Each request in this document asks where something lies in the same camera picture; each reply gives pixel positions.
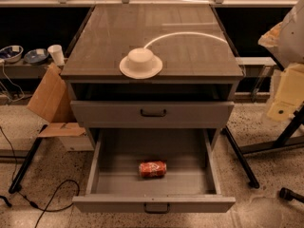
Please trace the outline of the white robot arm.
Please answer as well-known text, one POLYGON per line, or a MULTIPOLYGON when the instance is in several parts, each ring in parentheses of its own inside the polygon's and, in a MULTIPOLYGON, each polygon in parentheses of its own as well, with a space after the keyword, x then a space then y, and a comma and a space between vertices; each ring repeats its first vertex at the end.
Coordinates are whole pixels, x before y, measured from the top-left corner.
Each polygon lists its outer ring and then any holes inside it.
POLYGON ((268 102, 266 116, 286 121, 304 102, 304 0, 299 0, 258 43, 284 67, 275 76, 275 94, 268 102))

